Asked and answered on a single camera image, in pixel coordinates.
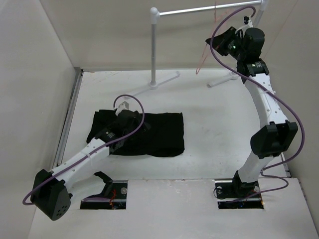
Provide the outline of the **black trousers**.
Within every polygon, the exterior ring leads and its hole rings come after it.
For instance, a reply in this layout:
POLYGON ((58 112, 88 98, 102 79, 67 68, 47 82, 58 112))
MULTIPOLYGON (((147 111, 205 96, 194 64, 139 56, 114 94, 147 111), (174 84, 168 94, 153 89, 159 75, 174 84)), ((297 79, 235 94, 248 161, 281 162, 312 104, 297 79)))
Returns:
POLYGON ((184 121, 182 113, 145 114, 144 125, 113 154, 120 156, 150 155, 175 157, 182 154, 184 121))

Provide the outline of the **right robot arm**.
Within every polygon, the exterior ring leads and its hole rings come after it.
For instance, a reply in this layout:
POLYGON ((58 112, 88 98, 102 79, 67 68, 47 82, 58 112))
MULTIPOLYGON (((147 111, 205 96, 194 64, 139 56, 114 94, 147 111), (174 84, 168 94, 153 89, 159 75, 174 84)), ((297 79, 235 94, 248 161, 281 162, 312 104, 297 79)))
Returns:
POLYGON ((216 183, 219 199, 245 198, 258 187, 258 177, 269 162, 286 151, 293 141, 298 125, 281 111, 270 84, 269 70, 260 58, 264 32, 258 28, 246 31, 230 27, 223 34, 206 39, 213 52, 232 56, 237 61, 236 74, 242 79, 255 104, 260 129, 251 137, 251 153, 235 172, 230 183, 216 183))

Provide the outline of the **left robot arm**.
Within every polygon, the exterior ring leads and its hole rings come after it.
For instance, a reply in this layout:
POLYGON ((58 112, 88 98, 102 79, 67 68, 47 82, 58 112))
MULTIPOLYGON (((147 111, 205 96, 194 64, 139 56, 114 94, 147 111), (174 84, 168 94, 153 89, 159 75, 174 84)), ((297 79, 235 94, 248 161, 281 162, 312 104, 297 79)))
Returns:
POLYGON ((96 173, 100 161, 147 129, 145 113, 120 110, 115 120, 99 130, 76 155, 51 171, 42 169, 36 174, 31 203, 52 221, 60 219, 71 206, 75 195, 72 186, 96 173))

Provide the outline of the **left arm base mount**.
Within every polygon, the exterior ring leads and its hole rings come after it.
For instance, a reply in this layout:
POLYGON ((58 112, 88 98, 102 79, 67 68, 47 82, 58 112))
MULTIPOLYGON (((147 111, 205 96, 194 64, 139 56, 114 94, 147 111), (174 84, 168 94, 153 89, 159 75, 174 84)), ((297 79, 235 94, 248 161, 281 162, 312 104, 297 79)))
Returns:
POLYGON ((102 192, 83 199, 81 210, 125 210, 127 207, 128 182, 106 183, 102 192))

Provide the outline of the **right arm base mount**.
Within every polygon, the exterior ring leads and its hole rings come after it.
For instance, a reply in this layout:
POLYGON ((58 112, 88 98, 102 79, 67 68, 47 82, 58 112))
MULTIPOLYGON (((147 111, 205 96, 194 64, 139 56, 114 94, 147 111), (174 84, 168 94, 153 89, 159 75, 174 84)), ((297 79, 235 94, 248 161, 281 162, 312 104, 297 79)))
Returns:
POLYGON ((264 209, 259 183, 235 186, 231 181, 215 181, 213 194, 220 210, 225 209, 264 209))

